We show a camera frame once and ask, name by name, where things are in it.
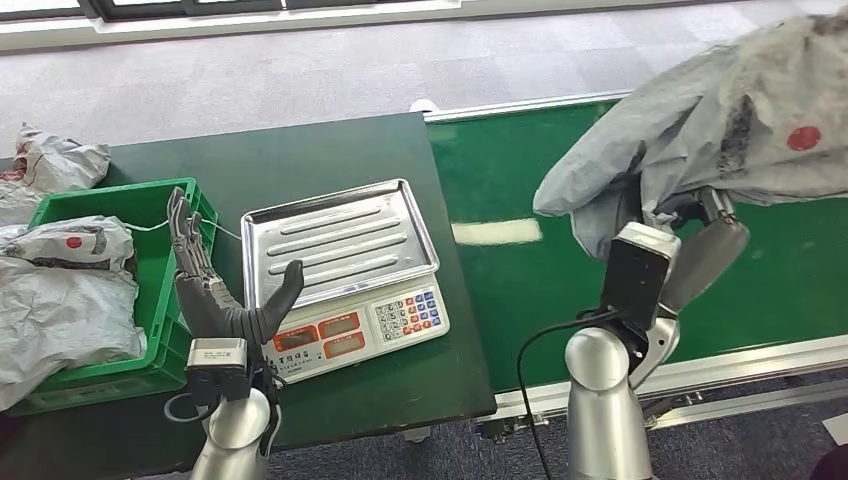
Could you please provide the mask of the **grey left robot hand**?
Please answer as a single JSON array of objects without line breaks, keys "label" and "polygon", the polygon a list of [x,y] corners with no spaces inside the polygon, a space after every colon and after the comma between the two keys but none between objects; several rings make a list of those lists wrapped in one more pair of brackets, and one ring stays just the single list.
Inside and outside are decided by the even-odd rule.
[{"label": "grey left robot hand", "polygon": [[202,217],[190,210],[183,189],[172,190],[166,213],[176,259],[176,293],[192,336],[242,338],[256,346],[270,341],[304,288],[303,262],[289,262],[282,285],[263,306],[246,308],[212,266],[199,232]]}]

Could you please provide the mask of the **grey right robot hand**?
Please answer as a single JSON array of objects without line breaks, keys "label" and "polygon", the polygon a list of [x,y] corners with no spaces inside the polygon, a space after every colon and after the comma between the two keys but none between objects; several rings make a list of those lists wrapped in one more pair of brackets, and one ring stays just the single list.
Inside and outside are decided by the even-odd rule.
[{"label": "grey right robot hand", "polygon": [[739,258],[748,244],[750,232],[738,220],[729,194],[712,187],[675,195],[663,202],[657,211],[674,216],[674,229],[690,220],[698,220],[703,225],[683,241],[663,288],[662,308],[677,315]]}]

